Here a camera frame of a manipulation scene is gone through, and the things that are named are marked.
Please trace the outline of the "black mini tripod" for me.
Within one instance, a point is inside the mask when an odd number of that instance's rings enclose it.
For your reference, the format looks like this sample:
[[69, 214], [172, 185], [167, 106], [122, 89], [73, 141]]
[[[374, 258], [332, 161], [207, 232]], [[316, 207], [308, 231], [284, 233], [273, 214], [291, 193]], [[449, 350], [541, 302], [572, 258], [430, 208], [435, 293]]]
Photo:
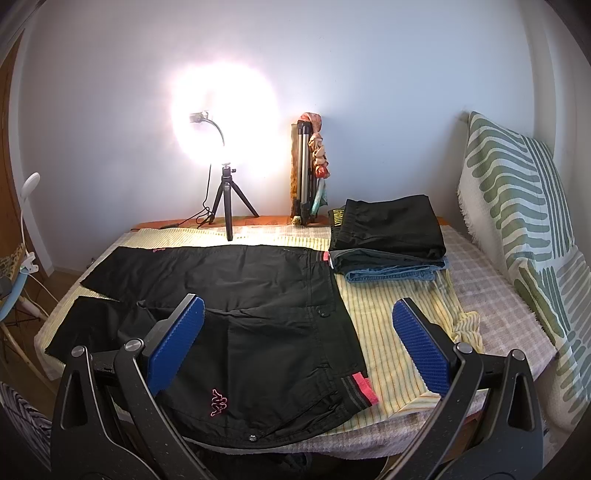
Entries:
[[235, 193], [238, 195], [238, 198], [242, 201], [242, 204], [245, 205], [247, 209], [249, 209], [250, 214], [253, 217], [259, 218], [259, 213], [257, 213], [256, 208], [253, 207], [252, 203], [249, 202], [249, 199], [246, 198], [245, 193], [242, 192], [242, 189], [238, 187], [238, 184], [235, 183], [232, 175], [235, 174], [235, 169], [231, 168], [229, 163], [225, 163], [222, 165], [221, 169], [221, 182], [219, 182], [215, 198], [213, 201], [213, 206], [211, 207], [211, 213], [208, 214], [206, 223], [211, 225], [214, 222], [219, 204], [223, 201], [223, 210], [224, 210], [224, 226], [225, 226], [225, 235], [226, 240], [232, 241], [233, 240], [233, 223], [232, 223], [232, 194]]

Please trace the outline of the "black pants pink trim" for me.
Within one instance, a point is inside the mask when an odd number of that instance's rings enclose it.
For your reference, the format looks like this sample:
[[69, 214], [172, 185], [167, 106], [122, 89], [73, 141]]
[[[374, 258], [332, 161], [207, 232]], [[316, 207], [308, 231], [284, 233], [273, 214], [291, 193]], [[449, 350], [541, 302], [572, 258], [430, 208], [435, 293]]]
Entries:
[[301, 247], [119, 247], [84, 279], [46, 353], [115, 350], [187, 295], [204, 326], [158, 403], [190, 439], [274, 448], [376, 405], [361, 345], [321, 252]]

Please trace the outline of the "yellow striped bed cover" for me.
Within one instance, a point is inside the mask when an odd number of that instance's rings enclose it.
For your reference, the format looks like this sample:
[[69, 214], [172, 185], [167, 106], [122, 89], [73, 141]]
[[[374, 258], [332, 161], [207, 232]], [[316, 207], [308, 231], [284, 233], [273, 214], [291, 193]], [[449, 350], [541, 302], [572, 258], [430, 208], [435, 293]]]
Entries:
[[[245, 227], [236, 243], [308, 247], [327, 252], [328, 228], [318, 233], [283, 233], [277, 227]], [[123, 234], [89, 266], [73, 287], [58, 303], [39, 333], [34, 345], [39, 361], [49, 379], [61, 376], [64, 363], [49, 355], [49, 345], [55, 338], [78, 298], [107, 299], [108, 296], [82, 286], [82, 280], [98, 268], [117, 247], [144, 250], [178, 247], [228, 246], [221, 232], [195, 229], [142, 229]], [[432, 281], [399, 280], [351, 283], [335, 275], [346, 310], [353, 321], [360, 345], [369, 367], [369, 382], [380, 400], [342, 426], [315, 437], [325, 441], [330, 437], [361, 432], [391, 420], [418, 413], [431, 413], [443, 395], [449, 391], [455, 376], [452, 360], [444, 360], [445, 346], [436, 347], [425, 325], [442, 332], [454, 344], [465, 342], [475, 351], [484, 353], [477, 312], [465, 312], [456, 294], [449, 270], [435, 273]]]

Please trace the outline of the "orange patterned scarf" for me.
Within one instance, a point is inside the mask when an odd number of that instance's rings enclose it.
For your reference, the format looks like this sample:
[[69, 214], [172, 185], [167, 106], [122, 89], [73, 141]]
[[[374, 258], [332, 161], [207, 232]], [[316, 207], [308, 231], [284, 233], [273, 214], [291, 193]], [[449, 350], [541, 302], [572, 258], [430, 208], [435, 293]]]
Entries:
[[311, 123], [311, 138], [308, 140], [308, 148], [311, 150], [311, 164], [314, 167], [315, 178], [328, 179], [329, 162], [321, 134], [322, 116], [317, 113], [305, 112], [300, 119]]

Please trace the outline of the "folded silver tripod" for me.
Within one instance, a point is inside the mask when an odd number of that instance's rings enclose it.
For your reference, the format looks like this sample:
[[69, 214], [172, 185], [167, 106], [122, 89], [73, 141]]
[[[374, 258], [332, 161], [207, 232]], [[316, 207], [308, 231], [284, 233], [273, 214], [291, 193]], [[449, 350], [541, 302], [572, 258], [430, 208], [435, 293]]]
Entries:
[[297, 165], [297, 214], [301, 224], [308, 225], [312, 218], [312, 205], [317, 193], [315, 179], [315, 140], [314, 129], [310, 120], [297, 121], [298, 165]]

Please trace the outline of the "green white patterned pillow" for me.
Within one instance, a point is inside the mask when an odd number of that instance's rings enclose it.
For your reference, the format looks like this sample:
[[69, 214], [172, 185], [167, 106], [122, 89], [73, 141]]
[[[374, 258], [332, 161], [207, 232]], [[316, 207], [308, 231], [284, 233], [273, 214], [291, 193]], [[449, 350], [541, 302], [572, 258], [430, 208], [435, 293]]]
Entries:
[[473, 111], [458, 188], [473, 239], [557, 350], [546, 410], [571, 431], [590, 405], [590, 267], [551, 149]]

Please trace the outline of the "folded black pants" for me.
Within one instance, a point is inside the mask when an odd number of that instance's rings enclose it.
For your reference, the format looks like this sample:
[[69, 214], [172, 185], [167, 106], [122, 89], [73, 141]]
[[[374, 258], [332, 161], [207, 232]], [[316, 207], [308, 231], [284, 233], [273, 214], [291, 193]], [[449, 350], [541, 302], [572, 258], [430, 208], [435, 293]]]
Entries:
[[369, 249], [439, 261], [447, 253], [428, 196], [366, 202], [349, 199], [332, 214], [332, 250]]

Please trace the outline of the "gooseneck lamp light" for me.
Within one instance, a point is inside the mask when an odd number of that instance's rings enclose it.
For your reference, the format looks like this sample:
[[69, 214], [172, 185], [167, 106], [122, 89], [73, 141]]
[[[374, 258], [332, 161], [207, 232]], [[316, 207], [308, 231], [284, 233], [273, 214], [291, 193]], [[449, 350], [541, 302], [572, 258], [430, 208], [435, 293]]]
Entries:
[[211, 163], [225, 164], [225, 138], [221, 127], [209, 118], [206, 111], [191, 113], [189, 120], [195, 125], [193, 140], [195, 153], [207, 158]]

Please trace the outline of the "light blue chair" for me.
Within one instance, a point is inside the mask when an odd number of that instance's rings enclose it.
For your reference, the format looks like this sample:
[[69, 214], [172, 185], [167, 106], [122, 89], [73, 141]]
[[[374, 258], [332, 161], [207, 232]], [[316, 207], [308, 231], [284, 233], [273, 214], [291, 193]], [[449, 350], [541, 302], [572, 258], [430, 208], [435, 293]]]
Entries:
[[21, 293], [25, 287], [27, 279], [29, 277], [29, 272], [26, 269], [20, 269], [16, 280], [12, 284], [11, 290], [6, 297], [2, 300], [1, 312], [0, 312], [0, 322], [3, 322], [8, 314], [11, 312], [13, 307], [15, 306], [16, 302], [18, 301]]

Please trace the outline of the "folded blue jeans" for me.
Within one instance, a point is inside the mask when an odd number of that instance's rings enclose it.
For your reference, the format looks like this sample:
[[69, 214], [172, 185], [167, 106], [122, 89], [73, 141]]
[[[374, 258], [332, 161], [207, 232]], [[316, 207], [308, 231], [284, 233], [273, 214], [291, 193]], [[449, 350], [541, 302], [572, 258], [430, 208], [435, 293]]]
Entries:
[[437, 272], [449, 266], [446, 256], [430, 260], [362, 248], [331, 251], [329, 264], [335, 273], [344, 276], [349, 283], [433, 281]]

